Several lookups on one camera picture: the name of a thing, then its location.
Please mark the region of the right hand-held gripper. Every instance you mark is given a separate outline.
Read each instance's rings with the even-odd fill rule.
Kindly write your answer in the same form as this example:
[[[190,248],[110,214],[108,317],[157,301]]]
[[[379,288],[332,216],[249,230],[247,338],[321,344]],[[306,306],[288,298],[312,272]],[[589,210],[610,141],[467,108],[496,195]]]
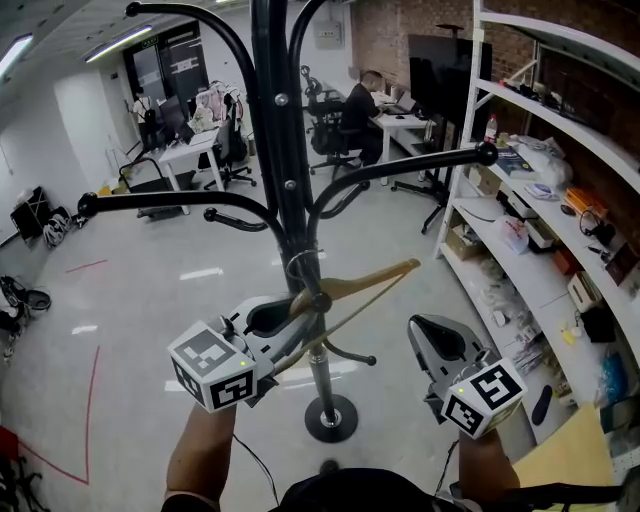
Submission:
[[[419,367],[430,379],[425,402],[440,424],[450,422],[478,439],[520,406],[527,392],[522,377],[466,325],[415,314],[407,333]]]

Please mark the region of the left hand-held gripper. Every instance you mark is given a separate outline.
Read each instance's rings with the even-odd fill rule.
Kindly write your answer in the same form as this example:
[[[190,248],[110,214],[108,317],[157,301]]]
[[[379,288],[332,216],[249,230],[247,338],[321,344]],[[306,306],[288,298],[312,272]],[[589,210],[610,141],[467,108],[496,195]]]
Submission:
[[[276,365],[314,325],[307,310],[289,315],[293,294],[258,296],[231,313],[198,321],[168,346],[178,383],[207,412],[245,401],[254,406],[276,387]]]

